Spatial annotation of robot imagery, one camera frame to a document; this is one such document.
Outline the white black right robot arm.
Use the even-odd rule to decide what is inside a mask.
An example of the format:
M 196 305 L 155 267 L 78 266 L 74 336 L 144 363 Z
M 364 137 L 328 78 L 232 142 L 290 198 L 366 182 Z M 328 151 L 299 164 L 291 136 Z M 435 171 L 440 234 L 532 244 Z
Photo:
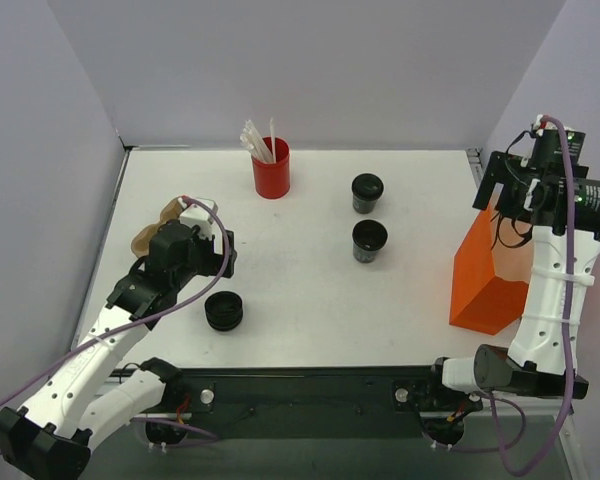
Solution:
M 531 230 L 527 298 L 509 347 L 481 345 L 468 358 L 441 358 L 423 384 L 426 401 L 444 408 L 459 391 L 580 400 L 588 383 L 577 374 L 576 344 L 587 289 L 600 255 L 600 180 L 579 162 L 585 133 L 542 116 L 526 130 L 529 157 L 492 152 L 473 206 L 484 210 L 497 185 L 496 210 Z

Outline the black paper coffee cup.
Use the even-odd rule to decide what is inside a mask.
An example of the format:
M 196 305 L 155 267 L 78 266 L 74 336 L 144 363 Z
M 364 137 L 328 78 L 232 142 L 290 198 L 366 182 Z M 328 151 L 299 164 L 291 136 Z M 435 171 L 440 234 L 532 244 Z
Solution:
M 352 207 L 355 212 L 361 215 L 370 214 L 376 208 L 379 199 L 366 199 L 356 195 L 352 196 Z

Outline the black cup lid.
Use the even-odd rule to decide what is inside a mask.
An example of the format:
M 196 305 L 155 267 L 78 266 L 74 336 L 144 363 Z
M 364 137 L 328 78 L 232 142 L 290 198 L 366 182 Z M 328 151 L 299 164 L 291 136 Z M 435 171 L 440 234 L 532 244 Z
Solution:
M 378 200 L 384 193 L 384 183 L 375 174 L 362 173 L 357 175 L 351 184 L 352 194 L 366 201 Z

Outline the orange paper bag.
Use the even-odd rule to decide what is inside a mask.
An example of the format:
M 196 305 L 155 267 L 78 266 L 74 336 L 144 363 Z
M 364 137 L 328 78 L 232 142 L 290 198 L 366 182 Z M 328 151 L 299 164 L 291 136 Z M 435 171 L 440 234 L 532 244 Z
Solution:
M 498 221 L 492 207 L 478 213 L 454 256 L 450 325 L 495 335 L 522 315 L 533 257 L 522 236 L 529 231 L 524 222 Z

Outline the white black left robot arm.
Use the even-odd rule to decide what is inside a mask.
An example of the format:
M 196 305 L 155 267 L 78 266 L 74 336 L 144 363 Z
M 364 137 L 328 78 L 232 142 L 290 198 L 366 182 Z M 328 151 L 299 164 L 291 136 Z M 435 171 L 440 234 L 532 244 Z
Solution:
M 19 408 L 0 411 L 3 459 L 33 479 L 76 479 L 92 452 L 143 411 L 175 409 L 183 398 L 182 372 L 168 362 L 144 361 L 121 385 L 96 395 L 125 355 L 167 314 L 196 276 L 230 278 L 237 258 L 232 231 L 217 238 L 199 225 L 170 220 L 107 297 L 90 333 L 71 357 Z

